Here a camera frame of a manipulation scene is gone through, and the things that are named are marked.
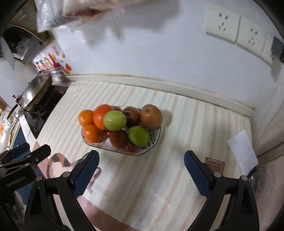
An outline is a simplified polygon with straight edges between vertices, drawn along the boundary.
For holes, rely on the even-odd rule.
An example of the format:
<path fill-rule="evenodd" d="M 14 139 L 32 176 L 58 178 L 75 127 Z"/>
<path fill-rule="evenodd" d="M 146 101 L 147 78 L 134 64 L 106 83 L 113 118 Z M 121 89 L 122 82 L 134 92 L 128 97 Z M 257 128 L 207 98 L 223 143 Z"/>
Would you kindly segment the small orange back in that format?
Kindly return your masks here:
<path fill-rule="evenodd" d="M 87 125 L 94 124 L 93 123 L 93 111 L 92 110 L 83 110 L 78 115 L 79 124 L 82 127 L 86 127 Z"/>

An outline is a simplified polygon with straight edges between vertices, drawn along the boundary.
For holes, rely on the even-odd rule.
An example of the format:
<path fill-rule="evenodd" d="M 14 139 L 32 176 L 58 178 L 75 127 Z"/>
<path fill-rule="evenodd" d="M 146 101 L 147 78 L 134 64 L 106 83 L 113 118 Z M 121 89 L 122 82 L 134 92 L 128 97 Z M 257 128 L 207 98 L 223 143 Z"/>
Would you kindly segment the large orange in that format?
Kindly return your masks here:
<path fill-rule="evenodd" d="M 106 130 L 106 127 L 103 124 L 103 117 L 104 115 L 109 112 L 113 111 L 113 107 L 108 104 L 102 104 L 98 106 L 93 112 L 93 123 L 99 130 Z"/>

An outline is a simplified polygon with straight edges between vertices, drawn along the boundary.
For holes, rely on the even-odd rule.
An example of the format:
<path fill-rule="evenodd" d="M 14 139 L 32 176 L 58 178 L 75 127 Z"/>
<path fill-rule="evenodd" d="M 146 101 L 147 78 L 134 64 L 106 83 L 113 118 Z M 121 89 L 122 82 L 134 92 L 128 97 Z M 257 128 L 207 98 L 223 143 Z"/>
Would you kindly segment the small dark orange front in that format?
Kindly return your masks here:
<path fill-rule="evenodd" d="M 128 143 L 128 135 L 124 130 L 110 131 L 109 139 L 116 148 L 124 148 Z"/>

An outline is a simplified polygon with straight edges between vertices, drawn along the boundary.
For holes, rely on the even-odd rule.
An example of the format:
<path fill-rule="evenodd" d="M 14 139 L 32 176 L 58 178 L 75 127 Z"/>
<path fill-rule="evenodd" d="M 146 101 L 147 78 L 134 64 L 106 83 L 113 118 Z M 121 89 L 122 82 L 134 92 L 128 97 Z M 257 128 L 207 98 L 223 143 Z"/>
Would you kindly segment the cherry tomato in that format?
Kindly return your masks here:
<path fill-rule="evenodd" d="M 106 131 L 104 131 L 104 136 L 106 137 L 106 138 L 110 138 L 111 137 L 111 134 L 112 134 L 112 131 L 111 130 L 106 130 Z"/>
<path fill-rule="evenodd" d="M 132 144 L 132 143 L 128 143 L 125 146 L 125 149 L 126 149 L 127 152 L 134 153 L 135 152 L 135 145 Z"/>

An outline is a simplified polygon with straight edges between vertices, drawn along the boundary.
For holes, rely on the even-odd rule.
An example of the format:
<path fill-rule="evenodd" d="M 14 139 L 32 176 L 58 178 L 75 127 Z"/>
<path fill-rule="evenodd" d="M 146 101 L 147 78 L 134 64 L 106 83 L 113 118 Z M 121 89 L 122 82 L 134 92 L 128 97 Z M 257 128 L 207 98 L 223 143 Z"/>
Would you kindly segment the green apple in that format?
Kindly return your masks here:
<path fill-rule="evenodd" d="M 119 131 L 126 126 L 127 118 L 120 111 L 109 111 L 103 117 L 104 126 L 111 131 Z"/>
<path fill-rule="evenodd" d="M 128 137 L 129 140 L 135 144 L 136 146 L 146 146 L 146 144 L 148 143 L 148 131 L 140 126 L 140 125 L 136 125 L 136 126 L 132 126 L 129 130 L 128 130 Z"/>

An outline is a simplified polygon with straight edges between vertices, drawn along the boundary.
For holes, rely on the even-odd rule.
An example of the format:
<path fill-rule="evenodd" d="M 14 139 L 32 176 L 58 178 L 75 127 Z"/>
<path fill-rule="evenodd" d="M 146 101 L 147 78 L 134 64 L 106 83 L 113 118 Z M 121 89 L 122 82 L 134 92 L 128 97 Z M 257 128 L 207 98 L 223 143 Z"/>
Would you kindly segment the dark red apple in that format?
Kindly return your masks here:
<path fill-rule="evenodd" d="M 140 124 L 140 111 L 132 106 L 128 106 L 123 110 L 123 114 L 127 118 L 126 127 L 131 128 Z"/>

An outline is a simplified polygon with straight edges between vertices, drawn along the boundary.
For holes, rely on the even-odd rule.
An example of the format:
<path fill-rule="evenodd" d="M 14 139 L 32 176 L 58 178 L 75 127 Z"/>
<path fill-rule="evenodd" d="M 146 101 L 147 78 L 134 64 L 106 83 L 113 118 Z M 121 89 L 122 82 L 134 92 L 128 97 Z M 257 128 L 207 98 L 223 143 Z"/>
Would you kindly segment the brownish red apple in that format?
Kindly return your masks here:
<path fill-rule="evenodd" d="M 156 130 L 163 122 L 163 114 L 155 105 L 147 104 L 141 109 L 140 121 L 146 129 Z"/>

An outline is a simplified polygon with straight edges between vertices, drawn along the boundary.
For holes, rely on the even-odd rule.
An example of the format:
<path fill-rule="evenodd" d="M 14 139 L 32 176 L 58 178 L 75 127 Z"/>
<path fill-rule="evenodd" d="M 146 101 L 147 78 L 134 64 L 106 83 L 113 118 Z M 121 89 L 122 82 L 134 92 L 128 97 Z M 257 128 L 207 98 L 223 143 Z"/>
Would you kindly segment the cat shaped mat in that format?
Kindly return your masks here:
<path fill-rule="evenodd" d="M 47 163 L 47 178 L 59 177 L 62 173 L 71 171 L 77 163 L 77 160 L 70 162 L 62 153 L 55 153 Z M 91 187 L 96 179 L 100 176 L 101 172 L 101 168 L 97 167 L 93 176 L 91 177 L 91 180 L 89 181 L 89 184 L 87 186 L 87 190 L 90 193 L 93 192 Z"/>

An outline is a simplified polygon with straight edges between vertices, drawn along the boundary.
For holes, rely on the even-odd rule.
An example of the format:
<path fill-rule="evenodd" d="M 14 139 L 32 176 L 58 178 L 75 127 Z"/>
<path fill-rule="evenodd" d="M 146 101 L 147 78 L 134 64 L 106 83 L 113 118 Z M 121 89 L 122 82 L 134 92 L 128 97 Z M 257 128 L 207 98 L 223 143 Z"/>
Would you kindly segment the black stove top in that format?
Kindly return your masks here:
<path fill-rule="evenodd" d="M 51 85 L 35 109 L 31 112 L 24 112 L 28 126 L 35 139 L 38 138 L 45 122 L 67 89 L 68 87 L 66 86 Z"/>

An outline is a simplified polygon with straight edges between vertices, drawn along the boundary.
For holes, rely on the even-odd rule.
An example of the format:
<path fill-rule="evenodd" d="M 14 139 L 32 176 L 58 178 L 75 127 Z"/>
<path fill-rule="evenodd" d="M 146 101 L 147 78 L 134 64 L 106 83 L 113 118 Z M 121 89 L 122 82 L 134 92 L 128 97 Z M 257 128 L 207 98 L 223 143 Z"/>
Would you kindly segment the small brown card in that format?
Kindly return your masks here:
<path fill-rule="evenodd" d="M 206 157 L 205 163 L 208 165 L 208 167 L 213 172 L 220 172 L 221 174 L 223 174 L 224 168 L 225 168 L 225 162 L 224 161 L 220 161 L 218 159 Z"/>

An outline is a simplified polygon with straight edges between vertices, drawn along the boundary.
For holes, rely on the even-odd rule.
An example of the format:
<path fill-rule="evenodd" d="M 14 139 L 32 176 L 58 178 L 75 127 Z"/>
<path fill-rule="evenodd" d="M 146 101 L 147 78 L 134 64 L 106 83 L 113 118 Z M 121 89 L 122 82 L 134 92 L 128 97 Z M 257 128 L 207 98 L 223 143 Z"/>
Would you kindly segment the steel wok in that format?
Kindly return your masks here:
<path fill-rule="evenodd" d="M 20 106 L 21 112 L 33 111 L 50 88 L 51 83 L 52 77 L 50 73 L 38 74 L 24 89 L 21 96 L 16 99 L 16 105 L 11 109 L 7 119 L 9 119 L 18 106 Z"/>

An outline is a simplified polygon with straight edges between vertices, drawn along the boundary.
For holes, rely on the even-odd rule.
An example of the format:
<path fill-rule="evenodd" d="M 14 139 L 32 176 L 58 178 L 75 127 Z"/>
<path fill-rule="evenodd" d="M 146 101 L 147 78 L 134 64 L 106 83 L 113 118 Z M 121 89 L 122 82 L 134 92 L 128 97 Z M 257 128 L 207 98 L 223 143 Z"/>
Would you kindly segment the white power bank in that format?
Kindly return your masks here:
<path fill-rule="evenodd" d="M 258 159 L 247 132 L 242 129 L 228 139 L 227 144 L 241 169 L 241 173 L 249 177 L 250 172 L 258 166 Z"/>

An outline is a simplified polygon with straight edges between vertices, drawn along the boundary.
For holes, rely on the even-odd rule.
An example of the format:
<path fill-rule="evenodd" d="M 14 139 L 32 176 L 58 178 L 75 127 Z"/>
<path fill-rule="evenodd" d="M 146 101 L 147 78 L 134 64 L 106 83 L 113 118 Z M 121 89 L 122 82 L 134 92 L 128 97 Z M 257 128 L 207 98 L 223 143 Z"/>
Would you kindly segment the striped table cloth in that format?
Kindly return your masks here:
<path fill-rule="evenodd" d="M 74 162 L 91 150 L 81 137 L 78 115 L 102 104 L 156 105 L 163 113 L 156 146 L 140 156 L 100 150 L 93 184 L 78 198 L 100 230 L 186 230 L 202 208 L 202 197 L 183 156 L 192 150 L 201 160 L 225 162 L 223 174 L 238 178 L 240 168 L 227 145 L 245 130 L 248 117 L 188 97 L 106 82 L 72 83 L 47 119 L 38 138 L 51 152 Z"/>

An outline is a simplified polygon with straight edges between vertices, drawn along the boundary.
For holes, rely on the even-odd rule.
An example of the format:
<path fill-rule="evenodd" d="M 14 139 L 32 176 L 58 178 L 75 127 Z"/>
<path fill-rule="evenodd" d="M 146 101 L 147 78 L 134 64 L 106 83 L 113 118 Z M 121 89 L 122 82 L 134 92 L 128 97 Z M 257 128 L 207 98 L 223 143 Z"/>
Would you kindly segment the floral oval ceramic plate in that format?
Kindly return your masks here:
<path fill-rule="evenodd" d="M 123 110 L 127 107 L 127 106 L 112 106 L 114 110 L 116 111 L 120 111 L 123 113 Z M 140 113 L 141 113 L 141 109 L 143 107 L 135 107 L 137 108 Z M 122 129 L 124 131 L 126 131 L 127 135 L 128 135 L 128 130 L 130 128 L 127 128 L 126 126 Z M 115 152 L 115 153 L 120 153 L 120 154 L 127 154 L 127 155 L 142 155 L 146 152 L 148 152 L 149 150 L 151 150 L 158 142 L 159 140 L 159 137 L 160 137 L 160 134 L 161 134 L 161 126 L 156 129 L 156 130 L 149 130 L 149 129 L 146 129 L 148 131 L 148 143 L 146 144 L 146 146 L 136 146 L 135 145 L 135 152 L 134 153 L 130 153 L 130 152 L 127 152 L 125 147 L 124 148 L 116 148 L 114 147 L 111 142 L 110 142 L 110 139 L 106 138 L 104 136 L 104 131 L 105 130 L 100 130 L 103 132 L 103 138 L 101 139 L 101 141 L 99 143 L 90 143 L 88 142 L 87 140 L 85 140 L 85 138 L 83 137 L 82 135 L 82 138 L 83 138 L 83 141 L 89 145 L 89 146 L 92 146 L 92 147 L 96 147 L 96 148 L 100 148 L 100 149 L 103 149 L 103 150 L 106 150 L 106 151 L 111 151 L 111 152 Z"/>

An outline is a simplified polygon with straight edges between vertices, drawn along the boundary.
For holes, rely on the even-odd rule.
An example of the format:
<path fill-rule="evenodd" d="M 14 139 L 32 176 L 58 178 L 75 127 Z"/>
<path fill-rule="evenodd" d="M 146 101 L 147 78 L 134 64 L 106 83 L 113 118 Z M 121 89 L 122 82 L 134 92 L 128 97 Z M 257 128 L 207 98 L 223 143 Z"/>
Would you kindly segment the black range hood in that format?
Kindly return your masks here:
<path fill-rule="evenodd" d="M 3 33 L 15 60 L 23 65 L 29 65 L 34 57 L 42 50 L 44 40 L 23 27 L 8 25 Z"/>

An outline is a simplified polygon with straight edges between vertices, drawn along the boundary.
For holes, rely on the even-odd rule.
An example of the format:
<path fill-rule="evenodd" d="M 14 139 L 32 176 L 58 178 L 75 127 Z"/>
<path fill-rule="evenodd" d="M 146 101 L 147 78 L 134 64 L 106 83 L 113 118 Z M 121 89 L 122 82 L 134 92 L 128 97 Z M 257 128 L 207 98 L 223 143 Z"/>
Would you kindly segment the plastic bag dark contents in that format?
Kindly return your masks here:
<path fill-rule="evenodd" d="M 37 11 L 37 32 L 39 33 L 77 20 L 77 18 L 67 18 L 63 16 L 63 1 L 37 0 L 34 1 L 34 4 Z"/>

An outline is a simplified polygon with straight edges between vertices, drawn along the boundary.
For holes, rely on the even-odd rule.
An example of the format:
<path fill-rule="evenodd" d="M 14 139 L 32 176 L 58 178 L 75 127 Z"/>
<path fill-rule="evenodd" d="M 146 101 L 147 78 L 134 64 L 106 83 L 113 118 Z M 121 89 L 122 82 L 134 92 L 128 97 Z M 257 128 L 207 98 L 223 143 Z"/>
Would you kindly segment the plastic bag of eggs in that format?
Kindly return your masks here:
<path fill-rule="evenodd" d="M 89 0 L 63 1 L 62 15 L 66 18 L 89 21 L 110 10 L 116 10 L 131 5 L 142 4 L 142 0 Z"/>

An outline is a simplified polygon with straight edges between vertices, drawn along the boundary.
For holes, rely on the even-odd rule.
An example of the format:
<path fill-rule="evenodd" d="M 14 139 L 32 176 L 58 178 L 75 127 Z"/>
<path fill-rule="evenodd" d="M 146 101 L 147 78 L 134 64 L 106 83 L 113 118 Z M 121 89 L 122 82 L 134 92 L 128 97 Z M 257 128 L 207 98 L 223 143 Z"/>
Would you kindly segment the black charger plug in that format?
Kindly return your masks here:
<path fill-rule="evenodd" d="M 284 43 L 276 37 L 273 38 L 272 54 L 284 62 Z"/>

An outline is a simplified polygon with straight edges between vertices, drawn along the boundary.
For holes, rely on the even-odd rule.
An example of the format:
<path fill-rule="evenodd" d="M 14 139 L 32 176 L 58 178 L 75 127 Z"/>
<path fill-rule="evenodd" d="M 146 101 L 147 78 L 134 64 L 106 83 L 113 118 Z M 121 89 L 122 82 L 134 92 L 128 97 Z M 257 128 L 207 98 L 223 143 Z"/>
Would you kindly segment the colourful wall stickers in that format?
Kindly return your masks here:
<path fill-rule="evenodd" d="M 32 60 L 32 65 L 38 72 L 49 73 L 52 77 L 61 77 L 72 73 L 72 67 L 66 54 L 56 42 L 46 46 Z"/>

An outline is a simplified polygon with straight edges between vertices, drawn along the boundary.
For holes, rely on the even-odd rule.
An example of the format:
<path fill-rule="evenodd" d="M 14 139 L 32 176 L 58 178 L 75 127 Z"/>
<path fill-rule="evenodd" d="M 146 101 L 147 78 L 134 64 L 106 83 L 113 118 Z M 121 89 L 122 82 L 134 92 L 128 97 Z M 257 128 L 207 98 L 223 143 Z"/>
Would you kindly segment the white wall socket right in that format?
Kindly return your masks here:
<path fill-rule="evenodd" d="M 271 36 L 270 34 L 266 34 L 264 47 L 260 55 L 260 58 L 270 66 L 272 66 L 274 59 L 272 54 L 273 39 L 274 39 L 273 36 Z"/>

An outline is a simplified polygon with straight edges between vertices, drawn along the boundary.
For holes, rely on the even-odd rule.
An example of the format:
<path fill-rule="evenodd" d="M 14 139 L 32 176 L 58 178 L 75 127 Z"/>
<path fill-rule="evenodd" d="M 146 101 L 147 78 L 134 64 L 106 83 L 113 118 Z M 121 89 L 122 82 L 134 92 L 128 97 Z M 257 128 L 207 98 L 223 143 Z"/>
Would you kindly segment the white wall socket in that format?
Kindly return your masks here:
<path fill-rule="evenodd" d="M 241 16 L 236 40 L 238 46 L 260 57 L 265 38 L 266 32 L 261 27 Z"/>
<path fill-rule="evenodd" d="M 260 58 L 270 66 L 272 66 L 274 59 L 272 54 L 273 39 L 274 39 L 273 36 L 271 36 L 270 34 L 266 34 L 264 47 L 260 55 Z"/>
<path fill-rule="evenodd" d="M 237 39 L 239 21 L 240 15 L 231 10 L 211 3 L 206 5 L 205 30 L 208 35 L 234 44 Z"/>

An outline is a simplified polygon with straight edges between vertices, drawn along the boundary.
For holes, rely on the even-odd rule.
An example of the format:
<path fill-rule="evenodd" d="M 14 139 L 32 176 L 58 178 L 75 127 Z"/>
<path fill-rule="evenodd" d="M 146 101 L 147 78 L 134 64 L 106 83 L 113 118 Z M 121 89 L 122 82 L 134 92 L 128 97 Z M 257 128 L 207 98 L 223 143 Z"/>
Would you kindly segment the white wall socket middle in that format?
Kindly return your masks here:
<path fill-rule="evenodd" d="M 265 38 L 266 32 L 261 27 L 241 16 L 236 40 L 238 46 L 260 57 Z"/>

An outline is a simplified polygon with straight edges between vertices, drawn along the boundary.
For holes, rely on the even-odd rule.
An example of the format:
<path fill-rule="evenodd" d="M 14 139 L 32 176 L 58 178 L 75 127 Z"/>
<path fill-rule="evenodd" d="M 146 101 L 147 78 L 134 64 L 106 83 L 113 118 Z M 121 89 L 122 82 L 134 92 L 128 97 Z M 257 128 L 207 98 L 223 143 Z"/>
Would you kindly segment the white wall socket left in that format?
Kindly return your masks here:
<path fill-rule="evenodd" d="M 240 15 L 231 10 L 211 3 L 206 5 L 205 30 L 208 35 L 234 44 L 237 39 L 239 21 Z"/>

